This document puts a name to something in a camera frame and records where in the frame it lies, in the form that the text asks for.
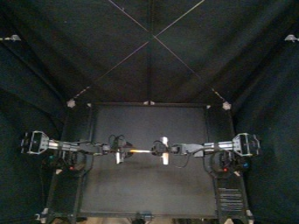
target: black curtain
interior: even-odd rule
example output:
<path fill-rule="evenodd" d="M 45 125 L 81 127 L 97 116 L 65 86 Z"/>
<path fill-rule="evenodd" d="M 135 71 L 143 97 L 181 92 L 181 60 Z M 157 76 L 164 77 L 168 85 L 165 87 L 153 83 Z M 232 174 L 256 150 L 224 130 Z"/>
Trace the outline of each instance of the black curtain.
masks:
<path fill-rule="evenodd" d="M 237 132 L 262 139 L 263 155 L 247 174 L 250 207 L 260 223 L 299 223 L 298 59 L 298 42 L 282 41 L 256 70 L 235 114 Z"/>
<path fill-rule="evenodd" d="M 15 29 L 0 17 L 1 37 Z M 65 101 L 25 42 L 0 42 L 0 223 L 27 223 L 44 208 L 51 172 L 23 155 L 20 136 L 43 130 L 60 138 Z"/>

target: cable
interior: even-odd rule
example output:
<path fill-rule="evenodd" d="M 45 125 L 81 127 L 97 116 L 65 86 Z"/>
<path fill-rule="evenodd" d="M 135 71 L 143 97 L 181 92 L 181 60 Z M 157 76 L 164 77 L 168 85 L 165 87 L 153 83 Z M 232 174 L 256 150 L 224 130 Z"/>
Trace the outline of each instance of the cable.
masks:
<path fill-rule="evenodd" d="M 188 155 L 187 155 L 187 159 L 185 159 L 185 162 L 184 162 L 184 165 L 183 165 L 183 166 L 173 165 L 173 167 L 176 167 L 176 168 L 179 168 L 179 169 L 184 168 L 184 167 L 187 166 L 187 164 L 189 163 L 191 155 L 192 155 L 192 154 L 188 154 Z"/>
<path fill-rule="evenodd" d="M 41 204 L 45 207 L 45 195 L 44 195 L 44 183 L 43 183 L 43 162 L 41 161 L 41 167 L 40 167 L 40 181 L 41 181 Z"/>

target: black metal frame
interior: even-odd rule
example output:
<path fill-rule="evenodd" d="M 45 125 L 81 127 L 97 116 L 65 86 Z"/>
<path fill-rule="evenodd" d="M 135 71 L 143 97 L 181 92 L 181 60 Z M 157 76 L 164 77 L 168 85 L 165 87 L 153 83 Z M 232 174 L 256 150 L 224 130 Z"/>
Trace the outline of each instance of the black metal frame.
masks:
<path fill-rule="evenodd" d="M 97 105 L 105 105 L 105 106 L 137 106 L 137 107 L 148 107 L 148 105 L 144 105 L 141 103 L 96 103 Z M 176 103 L 159 103 L 155 104 L 149 107 L 184 107 L 184 108 L 201 108 L 205 107 L 205 127 L 207 127 L 207 141 L 211 140 L 211 130 L 213 129 L 213 127 L 211 127 L 211 122 L 209 119 L 212 119 L 211 115 L 209 115 L 209 109 L 207 108 L 207 105 L 201 105 L 201 104 L 189 104 L 189 103 L 184 103 L 184 104 L 176 104 Z M 233 126 L 232 126 L 232 121 L 231 121 L 231 114 L 229 111 L 225 112 L 227 113 L 227 117 L 228 117 L 228 124 L 229 124 L 229 130 L 231 133 L 228 133 L 229 137 L 232 138 L 235 135 L 235 131 L 233 131 Z M 92 123 L 93 123 L 93 117 L 92 117 L 92 107 L 89 108 L 89 112 L 88 112 L 88 139 L 91 139 L 92 136 Z M 76 185 L 73 186 L 76 189 L 73 191 L 73 194 L 71 197 L 75 197 L 75 201 L 72 203 L 72 205 L 69 206 L 69 208 L 67 209 L 68 212 L 60 212 L 60 211 L 55 211 L 55 209 L 52 209 L 52 202 L 53 202 L 53 197 L 55 194 L 59 193 L 57 192 L 57 185 L 60 184 L 60 175 L 53 174 L 52 177 L 52 182 L 51 182 L 51 192 L 49 192 L 49 198 L 48 198 L 48 203 L 47 203 L 47 207 L 49 208 L 49 213 L 48 213 L 48 219 L 47 219 L 47 223 L 52 223 L 55 218 L 59 217 L 64 217 L 68 218 L 69 223 L 75 224 L 76 223 L 76 219 L 77 217 L 121 217 L 121 218 L 135 218 L 136 214 L 135 213 L 124 213 L 124 214 L 119 214 L 119 213 L 81 213 L 80 212 L 80 202 L 81 202 L 81 188 L 84 185 L 84 179 L 87 176 L 87 173 L 89 171 L 89 169 L 92 168 L 92 157 L 88 158 L 88 165 L 87 168 L 80 171 L 79 173 L 76 173 L 75 175 L 71 174 L 68 176 L 68 174 L 64 176 L 64 181 L 69 181 L 68 179 L 76 179 Z M 248 210 L 248 200 L 247 200 L 247 194 L 245 194 L 245 187 L 244 187 L 244 181 L 243 178 L 237 178 L 235 176 L 231 176 L 232 178 L 228 179 L 216 179 L 213 178 L 213 191 L 215 191 L 215 199 L 216 199 L 216 205 L 217 205 L 217 211 L 215 211 L 215 216 L 207 216 L 207 217 L 200 217 L 203 219 L 219 219 L 220 223 L 224 223 L 224 221 L 227 220 L 227 218 L 232 218 L 232 219 L 240 219 L 244 223 L 248 221 L 248 217 L 247 217 L 247 210 Z M 227 213 L 221 211 L 221 205 L 220 205 L 220 191 L 219 188 L 223 186 L 231 186 L 233 185 L 236 187 L 236 189 L 239 189 L 240 193 L 241 193 L 241 201 L 243 201 L 243 209 L 239 213 Z M 189 216 L 189 215 L 180 215 L 180 217 L 175 217 L 172 215 L 156 215 L 155 217 L 171 217 L 171 218 L 184 218 L 184 219 L 199 219 L 199 216 Z"/>

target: metal frame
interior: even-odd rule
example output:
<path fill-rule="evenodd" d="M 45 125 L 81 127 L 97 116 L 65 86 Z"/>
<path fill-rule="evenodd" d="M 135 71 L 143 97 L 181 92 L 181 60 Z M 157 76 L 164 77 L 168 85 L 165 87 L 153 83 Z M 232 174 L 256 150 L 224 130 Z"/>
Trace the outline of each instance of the metal frame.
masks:
<path fill-rule="evenodd" d="M 141 103 L 100 103 L 99 105 L 107 105 L 107 106 L 144 106 Z M 200 104 L 156 104 L 155 107 L 201 107 Z M 92 107 L 89 109 L 88 112 L 88 128 L 89 128 L 89 137 L 92 135 Z M 209 141 L 211 138 L 211 130 L 213 129 L 213 127 L 211 127 L 209 124 L 209 119 L 211 119 L 211 115 L 209 115 L 209 110 L 205 108 L 204 110 L 204 114 L 205 114 L 205 131 L 207 131 L 207 140 Z M 231 130 L 231 138 L 233 137 L 233 129 L 232 129 L 232 122 L 228 119 L 228 124 L 229 124 L 229 130 Z M 53 211 L 52 210 L 52 200 L 53 200 L 53 195 L 56 193 L 56 188 L 57 188 L 57 184 L 59 184 L 59 176 L 53 174 L 52 177 L 52 182 L 51 182 L 51 192 L 49 192 L 49 198 L 48 198 L 48 203 L 47 203 L 47 207 L 49 208 L 49 213 L 48 213 L 48 220 L 47 223 L 52 223 L 53 219 L 56 217 L 64 217 L 68 218 L 69 223 L 71 224 L 76 224 L 76 218 L 77 217 L 121 217 L 121 218 L 135 218 L 137 215 L 139 217 L 148 217 L 148 213 L 141 213 L 141 214 L 136 214 L 136 213 L 81 213 L 80 212 L 80 202 L 81 202 L 81 189 L 83 189 L 83 185 L 84 185 L 84 180 L 85 180 L 85 174 L 88 173 L 89 169 L 92 167 L 92 160 L 88 161 L 88 169 L 85 169 L 83 172 L 77 173 L 75 176 L 71 176 L 72 178 L 76 178 L 77 181 L 77 185 L 76 185 L 76 192 L 73 194 L 75 197 L 75 202 L 73 202 L 73 207 L 71 208 L 68 213 L 60 213 L 59 211 Z M 248 199 L 247 199 L 247 194 L 245 194 L 245 187 L 244 187 L 244 181 L 243 178 L 240 177 L 235 177 L 232 176 L 232 178 L 224 178 L 224 179 L 212 179 L 212 183 L 213 183 L 213 192 L 215 192 L 215 202 L 216 202 L 216 208 L 217 211 L 215 211 L 215 216 L 197 216 L 197 215 L 151 215 L 151 218 L 153 217 L 169 217 L 169 218 L 185 218 L 185 219 L 219 219 L 219 223 L 224 223 L 227 218 L 232 218 L 232 219 L 240 219 L 241 221 L 244 221 L 244 223 L 248 223 L 248 215 L 247 215 L 247 211 L 248 211 Z M 220 198 L 220 188 L 223 186 L 231 186 L 233 185 L 235 188 L 237 189 L 237 191 L 240 192 L 240 197 L 241 197 L 241 211 L 232 213 L 232 212 L 225 212 L 221 211 L 221 198 Z"/>

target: black fabric backdrop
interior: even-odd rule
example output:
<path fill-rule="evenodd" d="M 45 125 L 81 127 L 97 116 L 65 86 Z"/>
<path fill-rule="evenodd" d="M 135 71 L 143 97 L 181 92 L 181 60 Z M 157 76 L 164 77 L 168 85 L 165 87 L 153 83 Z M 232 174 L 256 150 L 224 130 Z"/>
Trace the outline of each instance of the black fabric backdrop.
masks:
<path fill-rule="evenodd" d="M 27 130 L 61 134 L 65 102 L 232 103 L 236 130 L 262 136 L 247 175 L 262 223 L 296 223 L 296 1 L 0 1 L 1 220 L 43 208 L 40 164 L 15 149 Z M 124 13 L 143 25 L 145 32 Z M 145 45 L 109 73 L 107 71 Z"/>

